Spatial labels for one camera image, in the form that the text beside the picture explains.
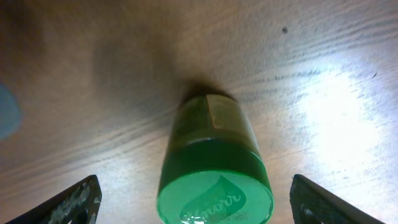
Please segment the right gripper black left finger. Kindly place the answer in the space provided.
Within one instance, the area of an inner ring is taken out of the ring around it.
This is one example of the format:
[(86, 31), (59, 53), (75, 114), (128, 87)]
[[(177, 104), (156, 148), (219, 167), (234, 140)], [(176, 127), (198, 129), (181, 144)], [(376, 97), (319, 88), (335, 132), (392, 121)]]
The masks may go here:
[(95, 224), (102, 193), (96, 175), (89, 175), (6, 224)]

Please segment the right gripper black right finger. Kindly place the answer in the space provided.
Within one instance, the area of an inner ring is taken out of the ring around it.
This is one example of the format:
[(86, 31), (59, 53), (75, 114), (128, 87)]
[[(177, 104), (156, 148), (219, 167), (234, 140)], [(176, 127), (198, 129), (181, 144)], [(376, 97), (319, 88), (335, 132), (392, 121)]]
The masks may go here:
[(301, 174), (293, 176), (290, 205), (295, 224), (383, 224)]

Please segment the green lid seasoning jar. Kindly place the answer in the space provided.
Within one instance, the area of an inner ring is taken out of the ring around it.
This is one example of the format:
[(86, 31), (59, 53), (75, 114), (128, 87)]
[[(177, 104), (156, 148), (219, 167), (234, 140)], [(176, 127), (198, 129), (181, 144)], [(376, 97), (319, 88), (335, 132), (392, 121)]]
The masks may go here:
[(274, 197), (251, 124), (238, 102), (201, 95), (177, 111), (157, 194), (165, 223), (261, 224)]

